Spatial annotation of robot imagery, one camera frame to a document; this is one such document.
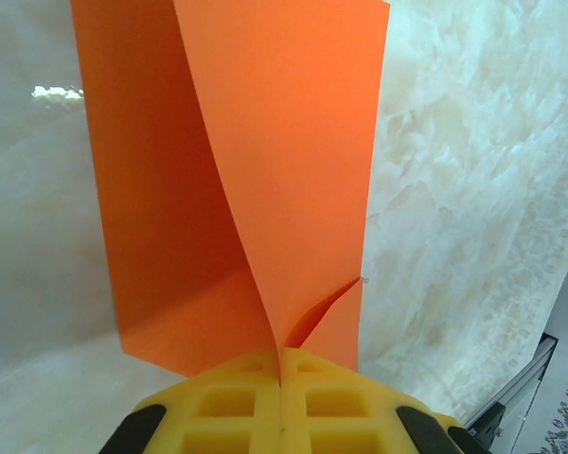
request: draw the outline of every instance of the marble texture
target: marble texture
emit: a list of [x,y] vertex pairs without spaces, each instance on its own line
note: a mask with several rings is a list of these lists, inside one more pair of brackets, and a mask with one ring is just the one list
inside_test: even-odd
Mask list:
[[0,454],[99,452],[138,401],[182,380],[120,350],[72,93],[68,2],[0,1]]
[[[568,1],[391,3],[361,366],[462,418],[568,267]],[[0,0],[0,453],[98,452],[181,379],[119,350],[75,94],[68,2]]]
[[362,370],[463,420],[568,270],[568,1],[391,4]]

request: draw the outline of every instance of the orange sheet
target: orange sheet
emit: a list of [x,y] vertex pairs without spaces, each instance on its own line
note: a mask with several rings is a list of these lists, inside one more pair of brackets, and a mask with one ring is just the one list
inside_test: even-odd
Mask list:
[[357,361],[388,6],[72,7],[124,350],[192,375],[344,329]]

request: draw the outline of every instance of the yellow plastic object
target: yellow plastic object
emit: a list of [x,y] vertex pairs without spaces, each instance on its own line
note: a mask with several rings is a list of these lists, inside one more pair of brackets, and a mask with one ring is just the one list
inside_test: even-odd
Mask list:
[[167,411],[143,454],[416,454],[396,414],[421,402],[302,350],[234,359],[168,388],[135,410]]

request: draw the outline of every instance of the orange paper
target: orange paper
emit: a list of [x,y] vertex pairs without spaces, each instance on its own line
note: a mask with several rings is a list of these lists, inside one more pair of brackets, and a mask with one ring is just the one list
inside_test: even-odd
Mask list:
[[388,6],[72,6],[124,350],[186,375],[267,345],[357,364]]

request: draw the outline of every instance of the marble wall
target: marble wall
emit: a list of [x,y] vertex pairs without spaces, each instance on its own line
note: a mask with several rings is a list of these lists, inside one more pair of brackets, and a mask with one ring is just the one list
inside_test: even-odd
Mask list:
[[0,0],[0,454],[99,452],[182,380],[120,349],[80,84],[67,0]]
[[391,4],[361,365],[463,419],[568,270],[568,1]]

